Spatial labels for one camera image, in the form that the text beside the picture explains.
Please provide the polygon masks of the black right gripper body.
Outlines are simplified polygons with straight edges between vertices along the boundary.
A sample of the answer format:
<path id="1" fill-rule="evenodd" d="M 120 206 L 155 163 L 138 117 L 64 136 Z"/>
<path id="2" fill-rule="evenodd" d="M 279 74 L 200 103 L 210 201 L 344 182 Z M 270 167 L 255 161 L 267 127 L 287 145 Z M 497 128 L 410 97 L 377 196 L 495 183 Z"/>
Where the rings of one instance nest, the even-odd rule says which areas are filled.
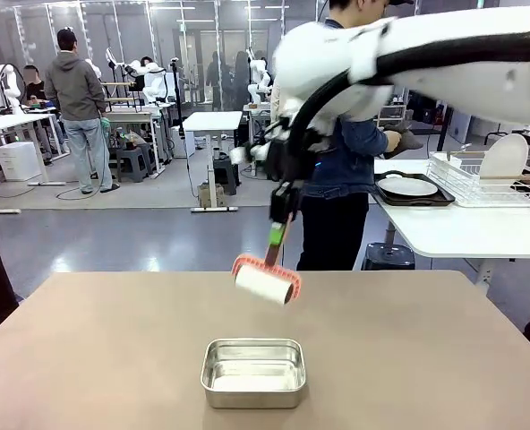
<path id="1" fill-rule="evenodd" d="M 267 178 L 280 184 L 304 186 L 312 172 L 312 153 L 304 136 L 269 141 L 264 162 Z"/>

